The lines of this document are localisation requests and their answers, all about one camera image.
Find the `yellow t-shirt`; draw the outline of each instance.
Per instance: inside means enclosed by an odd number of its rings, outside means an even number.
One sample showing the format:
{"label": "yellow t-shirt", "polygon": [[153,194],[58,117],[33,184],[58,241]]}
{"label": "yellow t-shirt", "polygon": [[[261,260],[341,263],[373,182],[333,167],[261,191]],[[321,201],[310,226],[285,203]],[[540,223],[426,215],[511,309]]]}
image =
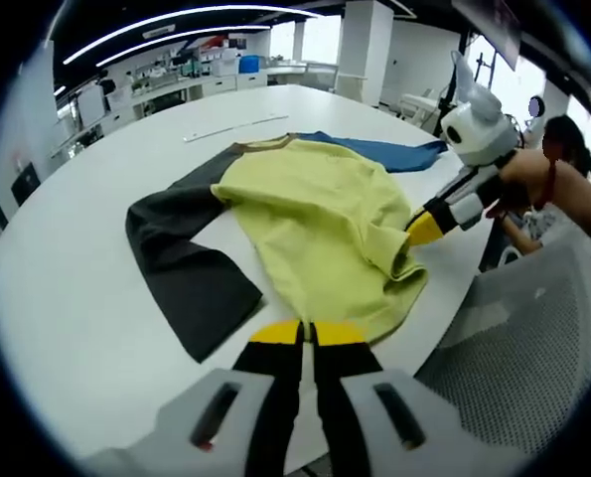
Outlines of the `yellow t-shirt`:
{"label": "yellow t-shirt", "polygon": [[294,139],[266,150],[275,143],[246,146],[213,193],[298,318],[386,335],[427,281],[408,254],[407,201],[380,164],[347,148]]}

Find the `ceiling light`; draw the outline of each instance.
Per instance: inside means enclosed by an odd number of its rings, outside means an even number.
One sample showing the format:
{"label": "ceiling light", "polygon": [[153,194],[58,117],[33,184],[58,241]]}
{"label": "ceiling light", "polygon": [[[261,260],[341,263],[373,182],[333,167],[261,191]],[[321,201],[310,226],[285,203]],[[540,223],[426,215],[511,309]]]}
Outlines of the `ceiling light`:
{"label": "ceiling light", "polygon": [[206,12],[217,12],[223,10],[260,10],[266,12],[280,12],[280,13],[294,13],[298,15],[305,15],[307,17],[313,18],[320,18],[324,15],[319,15],[317,13],[307,12],[306,10],[299,10],[297,8],[285,8],[285,7],[273,7],[273,6],[266,6],[266,5],[219,5],[217,7],[200,7],[200,8],[190,8],[189,10],[181,10],[179,12],[173,13],[166,13],[165,15],[159,15],[158,17],[152,17],[147,20],[142,20],[137,23],[133,23],[126,27],[121,28],[120,30],[116,30],[109,35],[105,35],[104,37],[99,38],[98,40],[93,41],[86,47],[81,48],[73,55],[70,55],[64,60],[64,65],[69,65],[71,62],[76,60],[81,55],[89,52],[92,48],[96,48],[101,43],[105,43],[107,40],[111,40],[123,33],[129,32],[136,28],[140,28],[145,25],[149,25],[150,23],[159,22],[161,20],[168,20],[170,18],[181,17],[184,15],[194,15],[196,13],[206,13]]}
{"label": "ceiling light", "polygon": [[125,55],[129,55],[137,50],[141,50],[143,48],[150,47],[152,45],[156,45],[157,43],[166,42],[168,40],[174,40],[175,38],[182,38],[182,37],[189,37],[190,35],[199,35],[201,33],[211,33],[211,32],[223,32],[223,31],[231,31],[231,30],[268,30],[270,27],[264,26],[255,26],[255,25],[240,25],[238,27],[216,27],[216,28],[203,28],[202,30],[193,30],[191,32],[184,32],[184,33],[177,33],[176,35],[170,35],[168,37],[159,38],[157,40],[152,40],[151,42],[142,43],[140,45],[136,45],[135,47],[129,48],[124,52],[117,53],[113,57],[106,58],[102,62],[96,64],[97,67],[102,67],[103,65],[107,65],[114,60],[124,57]]}

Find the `dark hair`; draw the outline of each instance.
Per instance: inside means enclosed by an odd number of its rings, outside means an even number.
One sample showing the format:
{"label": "dark hair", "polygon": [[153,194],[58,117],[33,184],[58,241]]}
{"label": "dark hair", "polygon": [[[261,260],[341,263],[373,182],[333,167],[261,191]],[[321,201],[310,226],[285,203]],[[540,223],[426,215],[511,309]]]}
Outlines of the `dark hair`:
{"label": "dark hair", "polygon": [[584,143],[584,136],[569,116],[552,117],[546,122],[544,139],[562,146],[562,159],[584,177],[591,174],[591,151]]}

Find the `white round table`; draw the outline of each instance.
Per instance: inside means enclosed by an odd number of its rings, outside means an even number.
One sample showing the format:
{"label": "white round table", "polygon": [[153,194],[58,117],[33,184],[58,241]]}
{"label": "white round table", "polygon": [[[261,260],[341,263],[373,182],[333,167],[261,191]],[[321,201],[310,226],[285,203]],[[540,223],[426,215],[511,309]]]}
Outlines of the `white round table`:
{"label": "white round table", "polygon": [[[196,363],[136,265],[124,230],[127,208],[232,142],[317,130],[407,145],[434,139],[369,106],[302,86],[224,93],[147,117],[93,144],[13,218],[0,238],[1,350],[31,410],[74,458],[134,443],[153,429],[163,404],[210,369],[230,367],[253,332],[292,317],[235,218],[225,213],[196,242],[230,256],[263,292],[266,305]],[[184,140],[215,131],[221,132]],[[460,166],[448,152],[427,171],[394,178],[419,207]],[[385,367],[413,375],[428,358],[467,293],[489,231],[482,220],[414,250],[429,281],[405,322],[374,347]],[[327,450],[315,399],[307,350],[286,472]]]}

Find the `mesh chair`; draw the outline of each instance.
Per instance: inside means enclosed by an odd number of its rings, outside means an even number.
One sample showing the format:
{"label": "mesh chair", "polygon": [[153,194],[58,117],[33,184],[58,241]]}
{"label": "mesh chair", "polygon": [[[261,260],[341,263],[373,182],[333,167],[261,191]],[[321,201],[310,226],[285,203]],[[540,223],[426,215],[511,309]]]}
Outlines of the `mesh chair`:
{"label": "mesh chair", "polygon": [[337,65],[307,63],[300,84],[321,91],[335,92],[338,71]]}
{"label": "mesh chair", "polygon": [[416,378],[490,444],[541,451],[591,382],[591,260],[571,237],[479,275]]}

